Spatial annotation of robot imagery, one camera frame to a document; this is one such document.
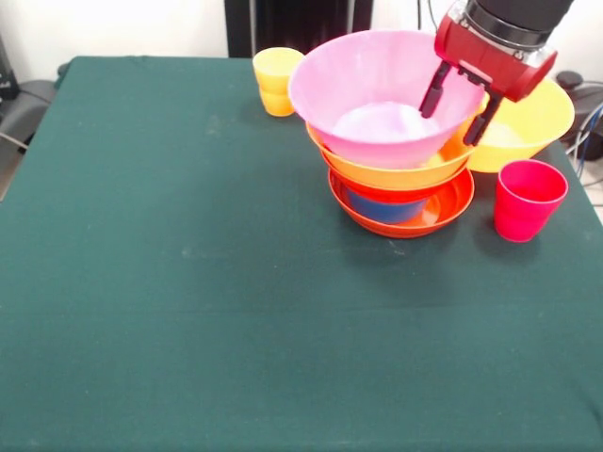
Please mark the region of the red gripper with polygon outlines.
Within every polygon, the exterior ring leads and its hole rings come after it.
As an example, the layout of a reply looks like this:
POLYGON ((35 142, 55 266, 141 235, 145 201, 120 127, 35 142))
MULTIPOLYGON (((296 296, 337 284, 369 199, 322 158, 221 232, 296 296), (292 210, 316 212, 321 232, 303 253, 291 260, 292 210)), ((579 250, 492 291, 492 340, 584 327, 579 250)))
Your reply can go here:
POLYGON ((501 104, 527 97, 552 69, 557 52, 547 45, 559 25, 557 2, 456 2, 438 26, 434 50, 442 58, 419 111, 430 118, 451 66, 488 89, 488 102, 464 134, 477 146, 501 104))

